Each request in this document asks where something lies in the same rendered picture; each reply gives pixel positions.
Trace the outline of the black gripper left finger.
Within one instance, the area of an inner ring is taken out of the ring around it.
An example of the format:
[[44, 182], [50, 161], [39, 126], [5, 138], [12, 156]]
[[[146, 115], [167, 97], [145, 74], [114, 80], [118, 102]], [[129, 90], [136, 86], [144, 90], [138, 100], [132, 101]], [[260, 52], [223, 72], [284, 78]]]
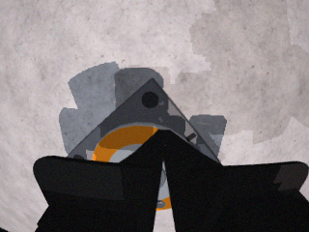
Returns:
[[136, 232], [154, 232], [165, 132], [158, 130], [120, 162], [48, 156], [34, 162], [43, 197], [84, 208], [132, 213]]

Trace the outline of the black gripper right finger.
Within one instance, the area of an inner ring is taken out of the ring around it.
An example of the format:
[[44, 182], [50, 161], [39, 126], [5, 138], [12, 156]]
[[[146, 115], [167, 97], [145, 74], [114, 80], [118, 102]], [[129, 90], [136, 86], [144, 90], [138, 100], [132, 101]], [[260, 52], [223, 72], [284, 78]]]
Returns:
[[220, 165], [164, 130], [163, 165], [175, 232], [211, 232], [229, 198], [297, 189], [309, 174], [300, 161]]

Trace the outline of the orange round plate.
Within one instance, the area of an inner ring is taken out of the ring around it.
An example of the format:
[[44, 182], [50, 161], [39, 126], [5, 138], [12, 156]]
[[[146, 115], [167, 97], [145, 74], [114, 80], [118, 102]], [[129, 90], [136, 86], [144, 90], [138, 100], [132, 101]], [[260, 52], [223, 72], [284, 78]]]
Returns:
[[[100, 162], [120, 162], [130, 156], [132, 152], [138, 150], [144, 142], [152, 138], [156, 131], [172, 131], [169, 128], [160, 127], [156, 124], [150, 123], [134, 123], [121, 125], [118, 128], [111, 129], [94, 148], [93, 160]], [[161, 204], [155, 206], [156, 210], [171, 209], [170, 192], [167, 186], [167, 179], [165, 183], [159, 187], [158, 198]]]

